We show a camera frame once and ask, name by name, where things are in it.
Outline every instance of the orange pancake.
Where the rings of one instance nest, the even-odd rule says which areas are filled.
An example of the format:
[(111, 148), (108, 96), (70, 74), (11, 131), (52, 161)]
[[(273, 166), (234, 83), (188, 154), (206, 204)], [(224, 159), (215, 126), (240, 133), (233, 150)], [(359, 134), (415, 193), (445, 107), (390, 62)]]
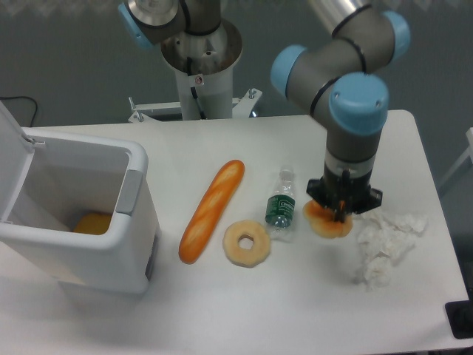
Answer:
[(353, 227), (351, 216), (345, 218), (345, 222), (335, 222), (335, 213), (331, 209), (325, 209), (316, 201), (310, 200), (302, 209), (304, 217), (309, 221), (312, 230), (323, 238), (345, 237)]
[(101, 235), (109, 230), (111, 220), (111, 214), (89, 213), (79, 220), (73, 232)]

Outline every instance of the green bottle label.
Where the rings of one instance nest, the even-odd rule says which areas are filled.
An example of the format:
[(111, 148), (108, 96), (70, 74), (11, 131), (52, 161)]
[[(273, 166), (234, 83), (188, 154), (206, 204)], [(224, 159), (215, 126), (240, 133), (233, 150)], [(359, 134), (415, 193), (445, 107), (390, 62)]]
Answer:
[(266, 223), (271, 224), (278, 216), (284, 216), (292, 221), (296, 201), (287, 195), (276, 195), (270, 197), (266, 206)]

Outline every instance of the white table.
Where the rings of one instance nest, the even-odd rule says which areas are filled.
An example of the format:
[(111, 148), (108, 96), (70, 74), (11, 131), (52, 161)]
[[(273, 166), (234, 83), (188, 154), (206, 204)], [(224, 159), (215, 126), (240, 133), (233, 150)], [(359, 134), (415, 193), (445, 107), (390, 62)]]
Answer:
[[(386, 288), (355, 283), (355, 233), (323, 240), (302, 217), (307, 181), (322, 175), (325, 131), (307, 116), (58, 127), (125, 138), (149, 155), (148, 182), (163, 230), (142, 297), (58, 285), (0, 245), (2, 354), (378, 354), (460, 348), (444, 304), (466, 300), (452, 242), (413, 117), (389, 113), (372, 186), (383, 207), (423, 212), (429, 226)], [(246, 165), (242, 184), (201, 258), (180, 262), (183, 231), (217, 170)], [(262, 220), (279, 167), (296, 173), (296, 240), (272, 243), (253, 269), (231, 264), (222, 236)]]

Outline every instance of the black cable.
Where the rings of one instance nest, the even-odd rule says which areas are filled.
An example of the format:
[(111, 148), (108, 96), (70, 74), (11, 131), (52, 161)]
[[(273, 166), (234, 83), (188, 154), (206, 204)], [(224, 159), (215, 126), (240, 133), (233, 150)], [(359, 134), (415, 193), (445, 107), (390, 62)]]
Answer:
[(35, 111), (30, 121), (30, 127), (33, 127), (33, 124), (35, 123), (36, 114), (38, 113), (38, 102), (34, 98), (31, 98), (30, 96), (0, 96), (0, 100), (17, 100), (17, 99), (29, 100), (35, 104)]
[[(191, 65), (192, 65), (192, 58), (187, 57), (187, 76), (191, 76)], [(197, 105), (197, 109), (199, 110), (199, 115), (201, 120), (206, 120), (207, 116), (204, 113), (204, 109), (202, 108), (202, 105), (200, 104), (199, 96), (197, 96), (197, 91), (195, 90), (195, 87), (191, 87), (191, 94), (192, 98), (195, 100), (195, 104)]]

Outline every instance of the baguette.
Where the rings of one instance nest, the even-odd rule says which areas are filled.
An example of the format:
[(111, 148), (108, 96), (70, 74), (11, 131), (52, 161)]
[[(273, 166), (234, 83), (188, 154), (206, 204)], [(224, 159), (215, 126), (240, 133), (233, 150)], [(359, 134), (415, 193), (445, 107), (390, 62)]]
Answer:
[(215, 175), (180, 241), (179, 258), (183, 263), (193, 264), (202, 254), (244, 172), (240, 160), (231, 160)]

